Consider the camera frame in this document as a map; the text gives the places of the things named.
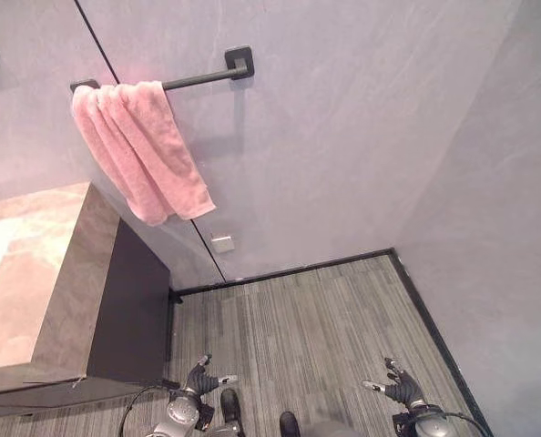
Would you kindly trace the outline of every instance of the floor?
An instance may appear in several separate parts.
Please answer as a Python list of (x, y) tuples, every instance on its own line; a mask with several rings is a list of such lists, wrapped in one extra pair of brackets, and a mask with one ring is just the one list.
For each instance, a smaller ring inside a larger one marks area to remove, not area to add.
[[(209, 372), (237, 373), (247, 435), (276, 437), (284, 410), (303, 431), (344, 422), (366, 436), (394, 437), (401, 407), (360, 381), (386, 381), (393, 356), (421, 383), (427, 400), (469, 413), (438, 349), (387, 256), (188, 296), (176, 307), (169, 377), (183, 380), (206, 351)], [(206, 401), (219, 406), (219, 391)], [(0, 436), (112, 436), (126, 400), (0, 419)], [(148, 395), (129, 414), (126, 436), (143, 436), (164, 414)], [(214, 422), (220, 421), (217, 411)], [(457, 423), (458, 435), (476, 435)]]

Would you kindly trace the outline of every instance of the black towel bar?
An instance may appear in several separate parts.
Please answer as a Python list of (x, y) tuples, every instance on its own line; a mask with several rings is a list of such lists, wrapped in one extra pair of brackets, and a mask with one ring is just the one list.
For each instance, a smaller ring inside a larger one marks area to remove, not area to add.
[[(245, 77), (254, 76), (254, 62), (252, 61), (252, 50), (248, 46), (235, 47), (226, 50), (224, 53), (226, 59), (227, 70), (208, 73), (202, 76), (187, 77), (185, 79), (172, 80), (171, 82), (163, 82), (163, 89), (176, 89), (185, 86), (198, 84), (206, 84), (222, 79), (243, 79)], [(74, 93), (78, 86), (87, 85), (93, 88), (100, 88), (95, 79), (82, 80), (70, 84), (70, 89)]]

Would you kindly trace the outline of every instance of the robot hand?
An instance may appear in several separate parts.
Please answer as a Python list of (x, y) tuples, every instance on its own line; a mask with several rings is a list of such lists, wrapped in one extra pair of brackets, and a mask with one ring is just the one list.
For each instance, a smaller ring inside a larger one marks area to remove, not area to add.
[(206, 374), (206, 366), (209, 364), (212, 356), (210, 354), (204, 355), (198, 361), (198, 364), (189, 371), (188, 382), (184, 391), (189, 391), (197, 396), (202, 396), (206, 393), (217, 389), (223, 384), (232, 384), (238, 381), (236, 375), (226, 375), (220, 378), (215, 378)]
[(386, 368), (390, 371), (388, 378), (393, 380), (395, 384), (382, 385), (377, 382), (364, 380), (362, 381), (363, 387), (374, 391), (381, 391), (393, 401), (403, 403), (409, 412), (416, 408), (424, 407), (426, 400), (418, 382), (400, 367), (398, 361), (390, 358), (384, 360)]

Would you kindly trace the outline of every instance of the black floor trim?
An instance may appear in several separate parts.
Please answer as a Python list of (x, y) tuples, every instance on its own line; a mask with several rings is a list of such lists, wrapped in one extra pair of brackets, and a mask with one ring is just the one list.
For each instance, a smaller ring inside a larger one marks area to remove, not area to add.
[(476, 421), (478, 421), (481, 426), (485, 428), (485, 430), (489, 433), (490, 437), (493, 437), (493, 433), (491, 432), (491, 429), (489, 428), (489, 424), (485, 420), (485, 417), (483, 413), (481, 412), (481, 409), (479, 408), (479, 405), (477, 404), (475, 397), (471, 393), (471, 390), (469, 390), (469, 386), (464, 380), (463, 374), (461, 373), (461, 371), (459, 371), (459, 366), (456, 364), (456, 361), (454, 360), (453, 355), (449, 351), (449, 348), (446, 346), (446, 343), (444, 342), (441, 332), (436, 327), (436, 324), (434, 323), (434, 320), (433, 320), (433, 316), (431, 316), (431, 313), (428, 312), (428, 309), (426, 308), (426, 305), (424, 304), (423, 298), (421, 297), (420, 293), (414, 286), (413, 280), (410, 278), (410, 275), (406, 271), (406, 268), (404, 267), (403, 263), (400, 261), (400, 257), (398, 257), (398, 252), (396, 252), (396, 249), (392, 248), (390, 249), (390, 253), (388, 254), (388, 256), (390, 257), (390, 261), (392, 262), (394, 269), (396, 270), (396, 273), (398, 274), (398, 277), (402, 281), (404, 288), (408, 292), (410, 299), (412, 300), (414, 306), (416, 307), (418, 314), (420, 314), (420, 317), (423, 319), (426, 329), (428, 329), (429, 334), (431, 334), (434, 344), (436, 345), (438, 350), (441, 352), (444, 362), (446, 363), (446, 366), (449, 368), (449, 371), (451, 372), (451, 375), (453, 376), (454, 382), (456, 383), (457, 387), (459, 388), (459, 391), (463, 395), (464, 401), (466, 402), (467, 407), (469, 407), (471, 414), (473, 414), (473, 418)]
[(334, 259), (332, 261), (320, 262), (318, 264), (311, 264), (310, 266), (302, 266), (295, 269), (275, 271), (266, 275), (255, 276), (252, 278), (230, 280), (227, 282), (221, 282), (219, 284), (205, 285), (202, 287), (194, 287), (191, 289), (175, 290), (177, 296), (188, 296), (189, 294), (203, 293), (206, 291), (226, 289), (228, 287), (234, 287), (237, 285), (251, 284), (252, 282), (258, 282), (260, 280), (267, 280), (273, 278), (280, 278), (281, 276), (293, 275), (295, 273), (303, 273), (304, 271), (322, 269), (325, 267), (337, 266), (338, 264), (345, 264), (348, 262), (359, 261), (361, 259), (381, 257), (382, 255), (390, 255), (391, 249), (376, 250), (374, 252), (363, 253), (361, 255), (355, 255), (353, 257)]

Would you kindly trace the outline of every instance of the pink towel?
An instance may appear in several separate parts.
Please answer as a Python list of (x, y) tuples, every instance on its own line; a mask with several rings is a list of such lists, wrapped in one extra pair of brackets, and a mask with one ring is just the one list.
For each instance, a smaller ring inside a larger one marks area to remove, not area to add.
[(215, 208), (161, 82), (79, 86), (72, 110), (93, 157), (141, 220), (156, 226)]

